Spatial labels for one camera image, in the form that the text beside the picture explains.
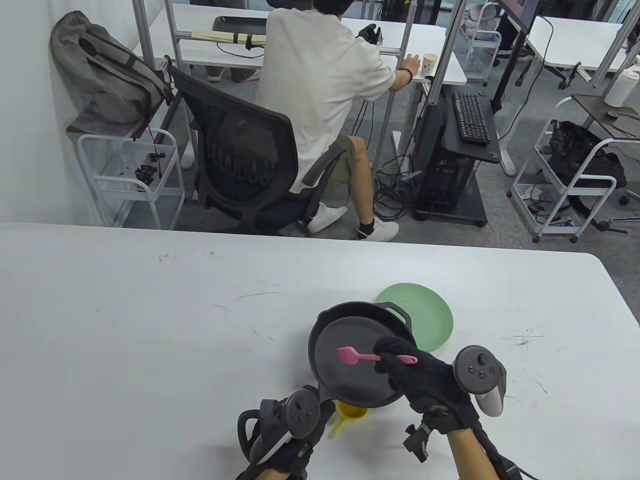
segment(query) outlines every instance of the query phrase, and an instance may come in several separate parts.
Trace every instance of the pink silicone brush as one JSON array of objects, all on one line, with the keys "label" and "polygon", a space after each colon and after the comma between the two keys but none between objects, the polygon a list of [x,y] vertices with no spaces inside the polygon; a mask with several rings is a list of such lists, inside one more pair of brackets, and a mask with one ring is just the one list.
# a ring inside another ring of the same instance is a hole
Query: pink silicone brush
[{"label": "pink silicone brush", "polygon": [[[380,360],[379,355],[373,355],[371,353],[358,353],[354,347],[342,347],[337,348],[338,355],[342,363],[347,365],[355,365],[360,360],[372,360],[377,362]],[[415,365],[418,363],[418,359],[412,355],[396,355],[398,359],[406,365]]]}]

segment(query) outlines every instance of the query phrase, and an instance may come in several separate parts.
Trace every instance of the green plate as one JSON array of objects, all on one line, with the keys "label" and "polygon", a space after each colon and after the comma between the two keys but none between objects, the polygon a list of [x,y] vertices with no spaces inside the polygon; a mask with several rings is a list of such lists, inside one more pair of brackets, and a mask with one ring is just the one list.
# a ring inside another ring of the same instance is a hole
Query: green plate
[{"label": "green plate", "polygon": [[418,284],[395,284],[382,290],[376,303],[390,301],[411,317],[418,348],[432,351],[442,347],[453,332],[453,314],[440,295]]}]

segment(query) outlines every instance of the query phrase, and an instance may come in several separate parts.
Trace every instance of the black hair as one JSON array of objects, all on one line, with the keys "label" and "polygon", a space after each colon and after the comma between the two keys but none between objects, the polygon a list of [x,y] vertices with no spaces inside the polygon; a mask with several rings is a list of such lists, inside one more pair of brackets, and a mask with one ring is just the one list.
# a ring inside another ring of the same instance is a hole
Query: black hair
[{"label": "black hair", "polygon": [[325,15],[342,15],[354,0],[313,0],[314,8]]}]

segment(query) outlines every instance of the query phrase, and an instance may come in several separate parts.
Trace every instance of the hand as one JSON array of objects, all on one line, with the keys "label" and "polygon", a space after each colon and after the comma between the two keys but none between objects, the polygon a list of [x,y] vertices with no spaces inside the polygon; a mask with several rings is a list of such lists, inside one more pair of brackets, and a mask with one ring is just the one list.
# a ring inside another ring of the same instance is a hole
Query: hand
[{"label": "hand", "polygon": [[[476,409],[469,394],[458,386],[451,365],[397,337],[381,338],[373,353],[380,356],[376,371],[389,375],[391,388],[402,392],[411,408],[423,414],[427,427],[445,435],[477,424]],[[418,363],[405,365],[396,355],[413,355]]]},{"label": "hand", "polygon": [[[317,388],[305,385],[305,389],[310,390],[319,398]],[[335,404],[333,401],[327,400],[323,402],[320,405],[320,418],[313,432],[305,438],[292,438],[289,440],[267,460],[266,466],[279,472],[288,472],[291,474],[290,478],[301,476],[309,464],[313,447],[322,438],[324,427],[334,412]]]},{"label": "hand", "polygon": [[417,55],[411,56],[411,54],[407,55],[404,59],[404,62],[402,62],[402,68],[408,68],[412,75],[415,77],[415,75],[418,73],[418,70],[420,69],[420,57],[418,57]]}]

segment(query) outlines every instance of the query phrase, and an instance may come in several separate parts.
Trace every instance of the white sneaker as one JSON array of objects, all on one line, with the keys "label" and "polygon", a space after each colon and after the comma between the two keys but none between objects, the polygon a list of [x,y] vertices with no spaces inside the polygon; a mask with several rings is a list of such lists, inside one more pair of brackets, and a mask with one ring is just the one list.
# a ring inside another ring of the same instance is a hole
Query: white sneaker
[{"label": "white sneaker", "polygon": [[347,211],[347,207],[340,207],[338,209],[332,209],[327,207],[324,203],[320,202],[318,205],[318,212],[311,219],[307,228],[309,233],[316,234],[320,230],[328,227],[334,221],[338,220]]},{"label": "white sneaker", "polygon": [[207,81],[211,82],[211,83],[218,83],[220,81],[222,81],[222,74],[225,72],[225,69],[223,68],[222,70],[220,70],[220,75],[216,75],[215,77],[212,75],[208,75],[207,74]]},{"label": "white sneaker", "polygon": [[250,77],[242,80],[239,83],[247,83],[247,82],[252,82],[254,80],[259,80],[260,79],[260,70],[256,70],[253,75],[251,75]]},{"label": "white sneaker", "polygon": [[358,240],[365,242],[388,242],[393,240],[400,226],[394,221],[381,221],[378,217],[373,218],[373,232],[369,235],[358,230]]}]

